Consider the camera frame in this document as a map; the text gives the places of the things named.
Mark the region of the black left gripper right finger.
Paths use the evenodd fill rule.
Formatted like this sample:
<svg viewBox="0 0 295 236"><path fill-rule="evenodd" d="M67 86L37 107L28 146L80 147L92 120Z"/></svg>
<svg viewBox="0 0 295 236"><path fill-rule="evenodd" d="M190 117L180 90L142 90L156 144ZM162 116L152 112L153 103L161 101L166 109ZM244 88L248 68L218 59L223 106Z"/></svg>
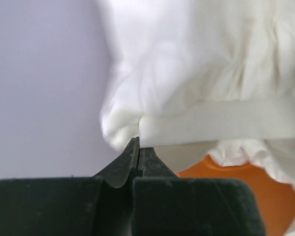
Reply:
<svg viewBox="0 0 295 236"><path fill-rule="evenodd" d="M154 149L139 152L141 175L133 181L132 234L135 236L203 236L207 222L201 194L206 180L178 178Z"/></svg>

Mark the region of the white skirt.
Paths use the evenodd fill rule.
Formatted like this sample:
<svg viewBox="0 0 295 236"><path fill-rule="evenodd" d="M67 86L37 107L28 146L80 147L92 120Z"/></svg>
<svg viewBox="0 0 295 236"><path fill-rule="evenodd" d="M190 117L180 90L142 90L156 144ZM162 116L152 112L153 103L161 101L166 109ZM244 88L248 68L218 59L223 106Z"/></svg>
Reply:
<svg viewBox="0 0 295 236"><path fill-rule="evenodd" d="M209 154L295 190L295 0L100 0L113 59L105 141Z"/></svg>

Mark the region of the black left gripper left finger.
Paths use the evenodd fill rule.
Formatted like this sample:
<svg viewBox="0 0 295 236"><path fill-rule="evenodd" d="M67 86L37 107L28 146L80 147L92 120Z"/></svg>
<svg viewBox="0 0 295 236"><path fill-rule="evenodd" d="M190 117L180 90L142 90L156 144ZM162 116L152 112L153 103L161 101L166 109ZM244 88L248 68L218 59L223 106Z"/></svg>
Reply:
<svg viewBox="0 0 295 236"><path fill-rule="evenodd" d="M0 179L0 236L129 236L139 139L92 177Z"/></svg>

